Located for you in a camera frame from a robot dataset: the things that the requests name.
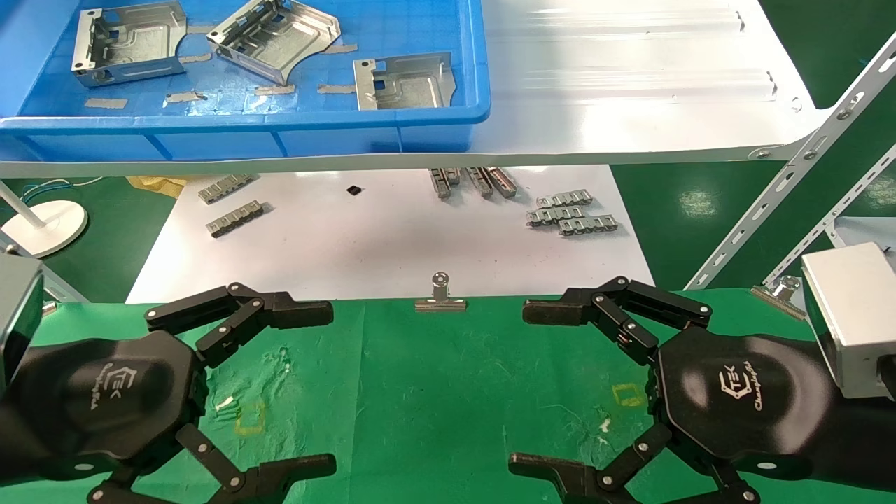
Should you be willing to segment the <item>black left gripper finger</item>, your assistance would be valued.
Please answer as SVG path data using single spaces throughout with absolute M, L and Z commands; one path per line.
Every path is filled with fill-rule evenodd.
M 316 328 L 332 323 L 330 301 L 295 301 L 287 291 L 259 293 L 242 283 L 171 301 L 149 309 L 145 321 L 150 331 L 178 335 L 215 323 L 196 342 L 195 353 L 204 366 L 215 369 L 240 347 L 267 328 Z
M 175 434 L 183 449 L 210 473 L 220 488 L 208 503 L 283 503 L 292 485 L 304 480 L 328 477 L 337 471 L 333 454 L 294 457 L 261 463 L 239 471 L 224 453 L 202 434 L 195 424 L 186 424 Z M 121 468 L 88 495 L 89 503 L 167 503 L 132 490 L 138 473 Z

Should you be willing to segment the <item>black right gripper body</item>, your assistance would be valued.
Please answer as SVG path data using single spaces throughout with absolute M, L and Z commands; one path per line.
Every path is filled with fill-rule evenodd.
M 689 328 L 660 344 L 654 370 L 659 417 L 689 465 L 812 475 L 813 440 L 835 398 L 815 342 Z

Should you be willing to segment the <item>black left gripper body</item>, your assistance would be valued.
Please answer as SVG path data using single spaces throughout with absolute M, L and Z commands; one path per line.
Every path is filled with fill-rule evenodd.
M 153 473 L 208 392 L 195 352 L 164 331 L 32 347 L 14 377 L 14 482 Z

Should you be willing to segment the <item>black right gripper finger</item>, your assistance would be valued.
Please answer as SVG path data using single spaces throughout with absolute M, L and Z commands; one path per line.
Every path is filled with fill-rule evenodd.
M 563 503 L 637 503 L 625 488 L 674 440 L 674 431 L 656 423 L 602 470 L 592 465 L 521 452 L 509 457 L 513 475 L 551 482 Z M 759 492 L 730 465 L 712 465 L 717 490 L 674 500 L 675 503 L 760 503 Z
M 698 301 L 660 290 L 624 276 L 598 288 L 569 288 L 558 300 L 526 300 L 524 322 L 542 326 L 584 326 L 589 323 L 614 342 L 632 361 L 653 365 L 659 339 L 634 316 L 669 328 L 707 328 L 713 310 Z

